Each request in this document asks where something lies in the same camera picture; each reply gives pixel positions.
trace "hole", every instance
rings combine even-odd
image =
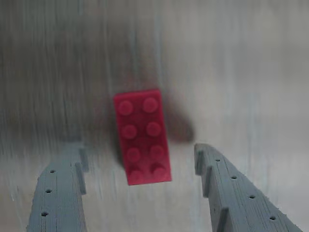
[[[41,216],[42,217],[46,217],[48,215],[48,213],[47,212],[43,212],[43,213],[41,213]]]

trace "table surface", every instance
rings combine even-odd
[[[0,1],[0,231],[81,137],[88,232],[210,232],[193,145],[220,150],[309,230],[309,1]],[[112,96],[160,88],[172,182],[129,187]]]

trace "lego brick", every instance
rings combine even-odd
[[[212,231],[301,232],[215,148],[195,146],[195,169],[209,199]]]
[[[86,194],[79,142],[67,143],[41,173],[27,232],[86,232],[82,194]]]
[[[171,181],[160,91],[117,94],[114,106],[128,184]]]

